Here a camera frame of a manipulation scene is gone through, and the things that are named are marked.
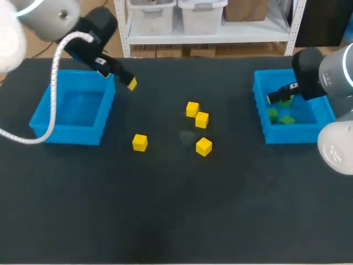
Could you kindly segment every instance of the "blue plastic box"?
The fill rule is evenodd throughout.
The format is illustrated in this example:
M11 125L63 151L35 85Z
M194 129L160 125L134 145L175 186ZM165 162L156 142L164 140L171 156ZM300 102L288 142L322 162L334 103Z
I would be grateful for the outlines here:
M335 120L327 97L305 101L301 96L294 96L289 108L268 103L266 97L269 93L295 82L296 78L292 69L255 72L254 94L266 144L315 143L321 129ZM289 115L296 120L296 123L271 124L268 109L273 107L279 113L279 120L284 115Z
M45 142L99 145L114 95L113 75L104 78L94 71L59 71L56 122ZM50 85L29 123L37 137L46 132L49 117Z

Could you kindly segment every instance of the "white shelf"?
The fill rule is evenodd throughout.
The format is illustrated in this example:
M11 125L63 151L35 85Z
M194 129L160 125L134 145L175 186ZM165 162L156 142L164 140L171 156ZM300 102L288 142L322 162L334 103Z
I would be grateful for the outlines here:
M173 33L162 36L139 36L133 16L127 24L129 44L202 44L202 43L259 43L288 41L290 28L276 0L269 0L268 15L259 22L225 22L215 35L184 35L181 10L174 10Z

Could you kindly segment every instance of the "black table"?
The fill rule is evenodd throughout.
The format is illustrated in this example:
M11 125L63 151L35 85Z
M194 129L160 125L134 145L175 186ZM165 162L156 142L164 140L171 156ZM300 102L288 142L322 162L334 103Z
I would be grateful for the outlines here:
M316 145L264 144L253 73L290 58L123 63L139 87L117 88L100 146L0 137L0 263L353 262L353 179ZM34 137L50 65L27 60L4 81L2 128ZM188 101L210 114L207 130L184 116ZM333 102L339 114L352 105ZM212 152L198 155L185 131Z

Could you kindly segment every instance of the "yellow cube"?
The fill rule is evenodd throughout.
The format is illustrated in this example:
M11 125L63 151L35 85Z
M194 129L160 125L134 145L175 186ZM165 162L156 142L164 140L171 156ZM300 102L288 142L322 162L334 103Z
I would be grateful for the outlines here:
M208 124L208 113L199 112L195 119L195 126L205 129Z
M144 152L147 147L147 136L136 134L132 141L132 147L135 151Z
M137 81L136 81L136 78L134 77L130 84L127 86L131 91L133 91L137 86Z
M199 112L199 104L195 102L189 102L186 106L186 116L194 118Z
M206 138L202 138L196 143L196 152L198 152L201 156L207 156L211 150L212 142Z

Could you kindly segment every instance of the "green block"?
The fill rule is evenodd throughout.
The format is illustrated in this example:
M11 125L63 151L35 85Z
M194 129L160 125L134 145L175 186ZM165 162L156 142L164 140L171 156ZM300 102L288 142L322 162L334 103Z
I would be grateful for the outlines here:
M291 106L291 103L292 103L292 100L293 100L293 95L291 95L291 99L290 100L288 100L288 101L285 101L285 102L283 102L283 101L279 101L278 102L278 105L279 106L281 106L282 108L289 108L290 106Z
M271 108L267 110L271 123L276 123L278 121L278 111L276 108Z
M280 124L293 124L295 122L296 122L296 120L294 120L289 115L283 116L282 119L280 120Z

